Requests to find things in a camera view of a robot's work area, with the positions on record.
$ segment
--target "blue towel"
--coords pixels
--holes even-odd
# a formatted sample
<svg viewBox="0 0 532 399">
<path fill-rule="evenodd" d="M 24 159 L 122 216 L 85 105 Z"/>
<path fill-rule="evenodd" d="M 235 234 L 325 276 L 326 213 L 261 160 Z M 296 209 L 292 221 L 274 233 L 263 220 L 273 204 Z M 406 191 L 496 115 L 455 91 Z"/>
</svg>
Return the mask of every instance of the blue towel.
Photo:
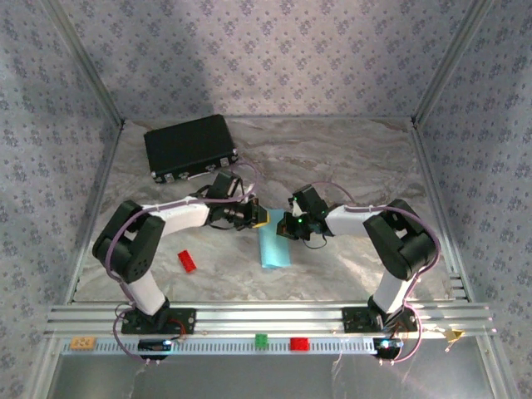
<svg viewBox="0 0 532 399">
<path fill-rule="evenodd" d="M 269 223 L 259 227 L 260 261 L 263 268 L 286 268 L 290 262 L 288 239 L 277 235 L 277 223 L 283 218 L 283 209 L 268 209 Z"/>
</svg>

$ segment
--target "marble surface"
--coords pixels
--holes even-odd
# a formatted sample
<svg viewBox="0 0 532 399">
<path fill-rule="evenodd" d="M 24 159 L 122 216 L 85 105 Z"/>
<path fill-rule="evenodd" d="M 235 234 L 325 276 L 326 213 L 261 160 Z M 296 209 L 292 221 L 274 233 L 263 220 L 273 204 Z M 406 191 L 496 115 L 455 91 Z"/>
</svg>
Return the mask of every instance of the marble surface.
<svg viewBox="0 0 532 399">
<path fill-rule="evenodd" d="M 213 181 L 204 175 L 189 181 L 157 185 L 150 177 L 143 135 L 168 121 L 126 122 L 96 221 L 93 240 L 123 200 L 141 204 L 177 200 Z M 258 197 L 269 208 L 288 209 L 287 198 L 316 180 L 339 183 L 360 205 L 403 198 L 434 224 L 405 120 L 365 119 L 228 119 L 240 155 L 260 171 Z M 246 181 L 253 172 L 239 167 Z M 334 187 L 319 186 L 331 204 L 343 202 Z M 311 245 L 321 243 L 321 238 Z M 187 274 L 177 253 L 188 249 L 197 270 Z M 377 288 L 383 266 L 369 239 L 349 236 L 328 240 L 319 250 L 301 241 L 290 243 L 292 266 L 261 268 L 258 232 L 188 229 L 164 237 L 152 271 L 173 301 L 231 300 L 367 300 Z M 418 284 L 419 299 L 449 298 L 451 285 L 445 260 Z M 74 299 L 119 301 L 123 294 L 87 251 Z"/>
</svg>

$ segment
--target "green lego brick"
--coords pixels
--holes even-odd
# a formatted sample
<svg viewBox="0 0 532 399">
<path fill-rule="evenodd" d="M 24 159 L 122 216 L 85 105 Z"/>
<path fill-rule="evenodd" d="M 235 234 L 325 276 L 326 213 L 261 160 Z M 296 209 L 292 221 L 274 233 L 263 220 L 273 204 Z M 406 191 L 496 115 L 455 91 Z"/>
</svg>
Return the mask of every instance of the green lego brick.
<svg viewBox="0 0 532 399">
<path fill-rule="evenodd" d="M 268 334 L 256 334 L 255 335 L 255 347 L 258 349 L 268 348 Z"/>
</svg>

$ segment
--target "black electronics case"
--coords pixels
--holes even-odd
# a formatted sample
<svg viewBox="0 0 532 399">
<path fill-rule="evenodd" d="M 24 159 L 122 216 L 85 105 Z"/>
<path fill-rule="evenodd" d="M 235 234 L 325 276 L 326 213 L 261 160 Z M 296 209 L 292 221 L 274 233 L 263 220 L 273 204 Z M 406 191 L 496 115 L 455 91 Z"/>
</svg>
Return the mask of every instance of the black electronics case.
<svg viewBox="0 0 532 399">
<path fill-rule="evenodd" d="M 233 164 L 239 157 L 221 115 L 149 131 L 144 142 L 156 183 L 212 172 Z"/>
</svg>

